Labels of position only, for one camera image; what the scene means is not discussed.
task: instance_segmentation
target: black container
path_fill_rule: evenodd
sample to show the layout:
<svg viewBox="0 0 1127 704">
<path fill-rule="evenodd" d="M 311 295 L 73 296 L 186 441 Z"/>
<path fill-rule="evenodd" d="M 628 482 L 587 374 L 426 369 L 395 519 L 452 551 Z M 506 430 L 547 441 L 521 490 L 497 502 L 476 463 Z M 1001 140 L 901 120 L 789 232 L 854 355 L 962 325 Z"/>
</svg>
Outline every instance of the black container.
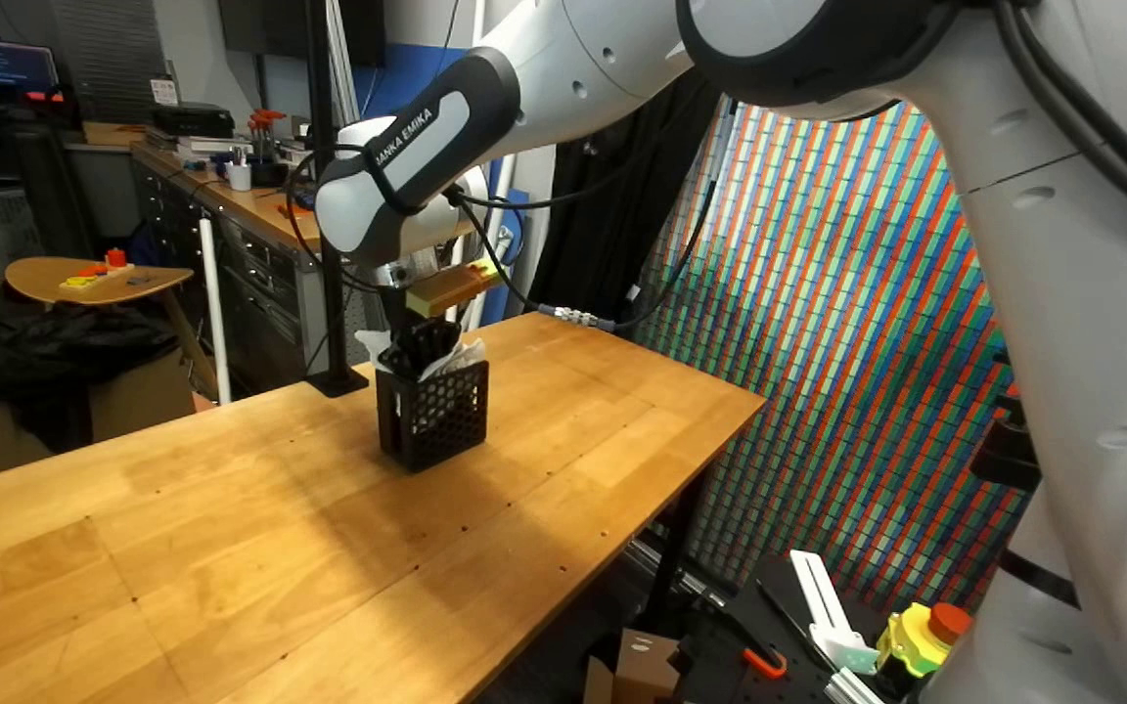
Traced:
<svg viewBox="0 0 1127 704">
<path fill-rule="evenodd" d="M 438 464 L 484 441 L 490 362 L 470 362 L 426 385 L 377 370 L 378 448 L 407 469 Z"/>
</svg>

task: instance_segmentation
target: wooden tabletop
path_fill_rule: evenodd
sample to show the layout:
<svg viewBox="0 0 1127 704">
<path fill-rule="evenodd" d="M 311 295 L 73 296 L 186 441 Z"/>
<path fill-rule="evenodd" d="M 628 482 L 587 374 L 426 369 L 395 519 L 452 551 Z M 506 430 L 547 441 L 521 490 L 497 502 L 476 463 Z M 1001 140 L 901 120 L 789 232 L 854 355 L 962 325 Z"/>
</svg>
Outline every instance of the wooden tabletop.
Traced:
<svg viewBox="0 0 1127 704">
<path fill-rule="evenodd" d="M 37 305 L 122 305 L 163 295 L 193 279 L 193 271 L 184 265 L 126 265 L 116 274 L 95 279 L 95 265 L 95 257 L 15 257 L 6 261 L 4 279 L 20 296 L 32 296 Z"/>
<path fill-rule="evenodd" d="M 464 700 L 763 398 L 517 316 L 426 472 L 306 385 L 0 472 L 0 700 Z"/>
<path fill-rule="evenodd" d="M 173 180 L 177 188 L 193 193 L 197 198 L 206 198 L 210 207 L 240 216 L 257 235 L 268 235 L 268 239 L 289 243 L 289 245 L 297 245 L 297 239 L 302 239 L 306 245 L 322 252 L 317 216 L 306 207 L 292 207 L 292 222 L 297 222 L 297 235 L 292 235 L 281 188 L 234 193 L 210 170 L 203 170 L 203 173 L 184 170 L 168 150 L 150 143 L 150 140 L 131 143 L 131 159 L 146 166 L 150 173 Z"/>
</svg>

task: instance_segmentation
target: cabinet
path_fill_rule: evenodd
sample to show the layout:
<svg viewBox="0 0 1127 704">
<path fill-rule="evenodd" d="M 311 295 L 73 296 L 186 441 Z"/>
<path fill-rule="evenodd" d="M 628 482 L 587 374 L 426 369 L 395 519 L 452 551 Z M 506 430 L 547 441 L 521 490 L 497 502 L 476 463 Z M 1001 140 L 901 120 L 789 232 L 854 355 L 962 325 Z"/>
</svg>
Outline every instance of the cabinet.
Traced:
<svg viewBox="0 0 1127 704">
<path fill-rule="evenodd" d="M 131 143 L 131 180 L 146 216 L 139 252 L 168 265 L 203 271 L 198 219 L 210 219 L 219 257 L 221 329 L 234 390 L 292 385 L 328 369 L 323 280 L 317 271 L 317 227 L 302 210 L 302 243 L 272 188 L 229 193 L 206 173 L 184 170 L 155 143 Z M 206 338 L 203 280 L 184 295 L 186 316 Z M 344 288 L 348 362 L 370 355 L 366 338 L 384 331 L 370 295 Z"/>
</svg>

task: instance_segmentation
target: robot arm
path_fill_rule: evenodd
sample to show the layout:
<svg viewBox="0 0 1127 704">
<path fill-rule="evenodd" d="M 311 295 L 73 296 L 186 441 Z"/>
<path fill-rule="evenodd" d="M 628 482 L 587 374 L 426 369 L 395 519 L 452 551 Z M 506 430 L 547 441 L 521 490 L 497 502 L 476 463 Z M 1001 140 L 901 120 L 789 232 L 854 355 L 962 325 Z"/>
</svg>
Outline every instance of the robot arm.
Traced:
<svg viewBox="0 0 1127 704">
<path fill-rule="evenodd" d="M 1081 596 L 1061 608 L 999 578 L 966 654 L 981 666 L 939 678 L 930 700 L 1087 700 L 1081 682 L 1116 700 L 1127 696 L 1127 198 L 1021 86 L 991 7 L 960 4 L 521 0 L 484 46 L 328 166 L 317 219 L 335 252 L 395 261 L 404 222 L 470 166 L 583 138 L 687 63 L 731 99 L 806 116 L 917 103 L 966 198 L 1044 469 L 1017 551 Z M 1127 0 L 1041 0 L 1031 18 L 1127 128 Z"/>
</svg>

